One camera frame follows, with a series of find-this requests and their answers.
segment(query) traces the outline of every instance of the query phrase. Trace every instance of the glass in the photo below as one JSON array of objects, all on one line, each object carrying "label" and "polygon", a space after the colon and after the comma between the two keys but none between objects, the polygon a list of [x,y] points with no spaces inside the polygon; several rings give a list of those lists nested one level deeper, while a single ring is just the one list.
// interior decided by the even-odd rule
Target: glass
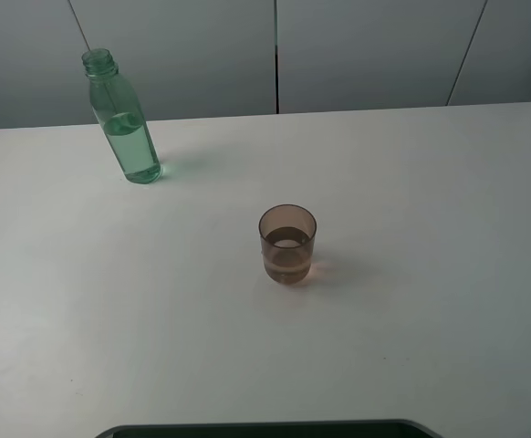
[{"label": "glass", "polygon": [[259,220],[267,274],[283,285],[302,280],[310,270],[317,221],[305,208],[292,204],[270,208]]},{"label": "glass", "polygon": [[93,112],[126,179],[152,183],[161,175],[161,166],[136,92],[105,48],[90,50],[81,58]]}]

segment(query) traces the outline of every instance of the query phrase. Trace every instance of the brown glass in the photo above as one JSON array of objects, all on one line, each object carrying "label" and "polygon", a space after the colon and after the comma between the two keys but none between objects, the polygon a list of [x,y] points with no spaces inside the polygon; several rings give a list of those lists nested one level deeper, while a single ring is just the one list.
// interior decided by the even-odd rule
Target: brown glass
[{"label": "brown glass", "polygon": [[317,221],[305,208],[283,204],[259,220],[262,255],[267,274],[278,283],[293,285],[310,270]]}]

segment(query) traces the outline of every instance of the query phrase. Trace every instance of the water bottle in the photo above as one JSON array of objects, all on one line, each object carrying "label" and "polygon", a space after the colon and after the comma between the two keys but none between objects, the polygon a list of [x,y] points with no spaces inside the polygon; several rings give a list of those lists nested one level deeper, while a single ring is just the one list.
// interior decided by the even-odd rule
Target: water bottle
[{"label": "water bottle", "polygon": [[81,58],[91,107],[126,179],[137,184],[156,181],[161,166],[136,92],[105,48],[90,50]]}]

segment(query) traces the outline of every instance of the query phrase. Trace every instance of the bottle neck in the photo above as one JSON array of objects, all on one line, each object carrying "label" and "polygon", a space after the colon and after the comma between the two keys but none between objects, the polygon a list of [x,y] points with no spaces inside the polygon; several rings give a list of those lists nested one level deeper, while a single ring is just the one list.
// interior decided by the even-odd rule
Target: bottle neck
[{"label": "bottle neck", "polygon": [[118,64],[105,48],[94,48],[81,57],[85,66],[85,76],[91,82],[110,80],[118,74]]}]

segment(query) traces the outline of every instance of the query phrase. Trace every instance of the table surface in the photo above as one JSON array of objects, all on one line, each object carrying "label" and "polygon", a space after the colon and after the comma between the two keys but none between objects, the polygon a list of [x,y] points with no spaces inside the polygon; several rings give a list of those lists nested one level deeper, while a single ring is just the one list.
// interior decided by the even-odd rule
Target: table surface
[{"label": "table surface", "polygon": [[[531,103],[0,130],[0,438],[408,419],[531,437]],[[318,219],[305,285],[262,265]]]}]

